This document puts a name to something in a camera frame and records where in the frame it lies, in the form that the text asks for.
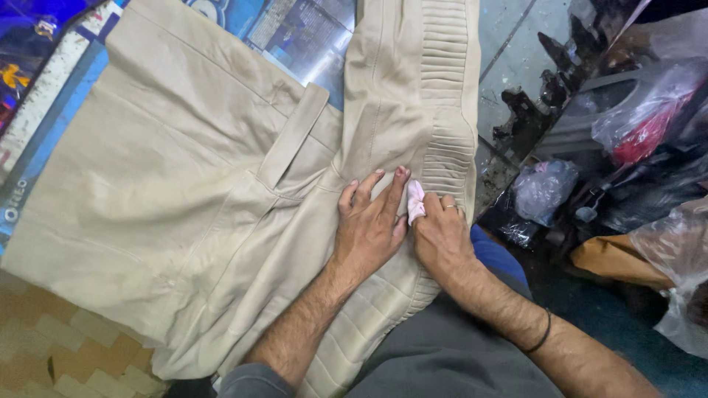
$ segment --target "hand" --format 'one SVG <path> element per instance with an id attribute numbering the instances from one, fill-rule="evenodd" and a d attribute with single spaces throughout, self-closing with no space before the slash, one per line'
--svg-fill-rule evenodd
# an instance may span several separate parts
<path id="1" fill-rule="evenodd" d="M 385 175 L 383 170 L 354 180 L 339 198 L 339 228 L 328 266 L 361 283 L 381 268 L 401 247 L 408 232 L 407 215 L 396 221 L 396 212 L 411 171 L 399 166 L 394 180 L 372 202 L 371 190 Z"/>
<path id="2" fill-rule="evenodd" d="M 439 199 L 435 193 L 426 193 L 423 198 L 426 216 L 413 221 L 414 248 L 418 260 L 441 285 L 460 267 L 468 268 L 470 264 L 481 266 L 469 240 L 464 211 L 446 207 L 454 204 L 455 199 L 450 195 Z"/>

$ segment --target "beige leather pants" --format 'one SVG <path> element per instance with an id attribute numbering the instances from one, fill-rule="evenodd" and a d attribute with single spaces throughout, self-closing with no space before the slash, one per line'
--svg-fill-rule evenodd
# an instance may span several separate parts
<path id="1" fill-rule="evenodd" d="M 2 268 L 155 341 L 160 377 L 228 371 L 326 262 L 352 179 L 402 164 L 471 219 L 478 7 L 359 0 L 342 114 L 179 1 L 132 0 Z M 411 243 L 347 301 L 301 394 L 344 391 L 433 300 Z"/>

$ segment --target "black wristband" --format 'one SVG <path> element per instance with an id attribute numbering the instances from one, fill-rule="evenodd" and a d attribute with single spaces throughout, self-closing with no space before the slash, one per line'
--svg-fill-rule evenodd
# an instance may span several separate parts
<path id="1" fill-rule="evenodd" d="M 541 341 L 538 342 L 535 346 L 533 346 L 531 349 L 524 351 L 524 354 L 530 354 L 537 349 L 541 348 L 543 346 L 543 343 L 546 342 L 546 339 L 548 339 L 548 335 L 551 334 L 551 310 L 546 308 L 546 313 L 548 314 L 548 327 L 546 328 L 546 333 L 543 334 L 543 337 L 541 338 Z"/>

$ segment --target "red item in plastic bag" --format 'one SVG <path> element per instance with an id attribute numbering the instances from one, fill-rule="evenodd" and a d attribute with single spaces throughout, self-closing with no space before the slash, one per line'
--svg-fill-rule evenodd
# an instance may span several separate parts
<path id="1" fill-rule="evenodd" d="M 662 143 L 664 133 L 671 118 L 686 104 L 693 93 L 687 94 L 678 101 L 667 101 L 649 118 L 642 120 L 622 142 L 612 150 L 612 157 L 619 163 L 637 163 L 649 157 Z"/>

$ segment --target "pink cloth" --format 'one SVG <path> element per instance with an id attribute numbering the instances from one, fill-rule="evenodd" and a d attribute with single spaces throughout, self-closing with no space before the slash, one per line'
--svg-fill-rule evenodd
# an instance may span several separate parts
<path id="1" fill-rule="evenodd" d="M 418 180 L 408 182 L 408 225 L 413 225 L 413 220 L 426 215 L 426 208 L 423 206 L 424 195 Z"/>

